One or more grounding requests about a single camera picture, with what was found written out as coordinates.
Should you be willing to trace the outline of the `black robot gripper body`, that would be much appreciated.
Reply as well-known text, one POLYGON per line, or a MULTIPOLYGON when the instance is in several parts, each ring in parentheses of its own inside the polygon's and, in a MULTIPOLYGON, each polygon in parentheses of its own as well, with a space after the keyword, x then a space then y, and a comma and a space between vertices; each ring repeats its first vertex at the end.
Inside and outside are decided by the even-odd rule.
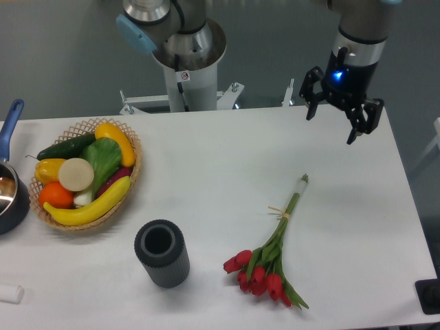
POLYGON ((377 63, 366 66, 348 63, 348 51, 339 50, 331 53, 327 69, 322 81, 325 100, 342 111, 361 106, 366 98, 377 63))

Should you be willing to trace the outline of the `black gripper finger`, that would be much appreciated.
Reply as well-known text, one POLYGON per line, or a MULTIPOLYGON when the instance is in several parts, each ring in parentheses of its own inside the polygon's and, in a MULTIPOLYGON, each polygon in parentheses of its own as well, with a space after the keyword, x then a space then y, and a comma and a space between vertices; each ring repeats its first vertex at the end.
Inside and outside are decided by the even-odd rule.
POLYGON ((364 98, 358 106, 348 108, 345 113, 351 131, 346 143, 350 145, 357 137, 372 133, 379 124, 383 108, 384 101, 380 98, 364 98))
POLYGON ((320 83, 324 77, 324 72, 317 66, 313 67, 305 74, 299 91, 299 96, 304 99, 308 108, 306 120, 314 118, 319 103, 325 99, 325 95, 322 91, 318 93, 314 91, 315 84, 320 83))

